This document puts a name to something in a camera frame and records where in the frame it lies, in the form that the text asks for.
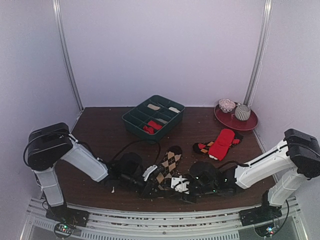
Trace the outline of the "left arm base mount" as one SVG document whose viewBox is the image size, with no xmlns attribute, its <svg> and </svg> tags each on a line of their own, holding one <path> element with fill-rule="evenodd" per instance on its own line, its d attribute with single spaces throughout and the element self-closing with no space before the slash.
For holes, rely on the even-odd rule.
<svg viewBox="0 0 320 240">
<path fill-rule="evenodd" d="M 51 207 L 46 209 L 46 218 L 57 223 L 53 227 L 53 233 L 59 239 L 69 238 L 77 227 L 86 227 L 90 213 L 85 210 L 69 208 L 66 205 Z"/>
</svg>

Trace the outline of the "brown argyle sock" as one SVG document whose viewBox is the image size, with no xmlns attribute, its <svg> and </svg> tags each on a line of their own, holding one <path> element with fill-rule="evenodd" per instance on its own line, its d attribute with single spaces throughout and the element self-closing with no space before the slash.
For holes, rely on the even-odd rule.
<svg viewBox="0 0 320 240">
<path fill-rule="evenodd" d="M 161 171 L 157 174 L 156 180 L 158 182 L 157 188 L 159 190 L 165 190 L 165 184 L 168 184 L 171 178 L 174 176 L 177 166 L 182 159 L 183 151 L 180 146 L 173 145 L 165 153 L 163 159 L 158 165 L 161 167 Z"/>
</svg>

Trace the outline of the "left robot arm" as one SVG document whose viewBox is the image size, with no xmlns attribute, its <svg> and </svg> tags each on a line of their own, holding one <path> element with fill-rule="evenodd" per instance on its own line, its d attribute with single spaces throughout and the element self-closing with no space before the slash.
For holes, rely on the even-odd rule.
<svg viewBox="0 0 320 240">
<path fill-rule="evenodd" d="M 76 139 L 64 122 L 31 132 L 22 157 L 24 164 L 35 174 L 48 208 L 61 222 L 69 221 L 72 211 L 67 207 L 55 172 L 58 161 L 71 164 L 103 186 L 129 182 L 144 188 L 152 177 L 163 170 L 156 164 L 144 169 L 139 155 L 135 153 L 128 153 L 121 160 L 104 162 L 93 154 L 87 143 Z"/>
</svg>

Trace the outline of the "red snowflake sock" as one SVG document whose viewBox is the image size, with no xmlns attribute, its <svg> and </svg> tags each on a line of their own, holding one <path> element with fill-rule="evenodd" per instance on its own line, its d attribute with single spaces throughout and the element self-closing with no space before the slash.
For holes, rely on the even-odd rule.
<svg viewBox="0 0 320 240">
<path fill-rule="evenodd" d="M 144 125 L 142 129 L 150 135 L 153 135 L 155 133 L 155 129 L 148 125 Z"/>
</svg>

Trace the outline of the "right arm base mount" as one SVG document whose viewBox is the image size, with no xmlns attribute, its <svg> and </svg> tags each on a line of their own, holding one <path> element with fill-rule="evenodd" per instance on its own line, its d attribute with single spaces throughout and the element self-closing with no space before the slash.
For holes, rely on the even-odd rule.
<svg viewBox="0 0 320 240">
<path fill-rule="evenodd" d="M 241 210 L 239 218 L 243 227 L 258 225 L 254 228 L 260 237 L 270 238 L 277 231 L 275 220 L 282 216 L 281 207 L 261 205 L 250 209 Z"/>
</svg>

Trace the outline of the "green compartment tray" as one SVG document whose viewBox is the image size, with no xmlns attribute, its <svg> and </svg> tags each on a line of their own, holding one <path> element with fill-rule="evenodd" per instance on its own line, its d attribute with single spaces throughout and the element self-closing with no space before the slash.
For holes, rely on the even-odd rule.
<svg viewBox="0 0 320 240">
<path fill-rule="evenodd" d="M 152 110 L 147 107 L 148 104 L 159 106 L 161 109 Z M 169 107 L 177 108 L 180 113 L 169 110 Z M 185 106 L 178 102 L 161 95 L 153 95 L 122 115 L 122 120 L 128 132 L 149 144 L 156 144 L 182 121 L 184 110 Z M 164 124 L 157 119 L 164 119 L 168 123 Z M 154 129 L 154 134 L 148 134 L 143 130 L 143 126 L 149 126 L 149 121 L 162 125 L 162 128 L 160 130 Z"/>
</svg>

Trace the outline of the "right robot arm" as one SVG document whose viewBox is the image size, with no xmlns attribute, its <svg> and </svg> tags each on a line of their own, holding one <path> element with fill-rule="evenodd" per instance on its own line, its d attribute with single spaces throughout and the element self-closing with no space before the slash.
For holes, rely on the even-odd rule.
<svg viewBox="0 0 320 240">
<path fill-rule="evenodd" d="M 266 221 L 302 183 L 320 175 L 318 140 L 293 128 L 284 134 L 285 138 L 271 150 L 223 172 L 208 162 L 197 162 L 195 167 L 207 171 L 189 178 L 172 178 L 168 189 L 185 194 L 189 201 L 193 200 L 192 195 L 232 196 L 238 190 L 248 189 L 275 173 L 287 170 L 280 182 L 263 194 L 262 204 L 256 210 L 258 219 Z"/>
</svg>

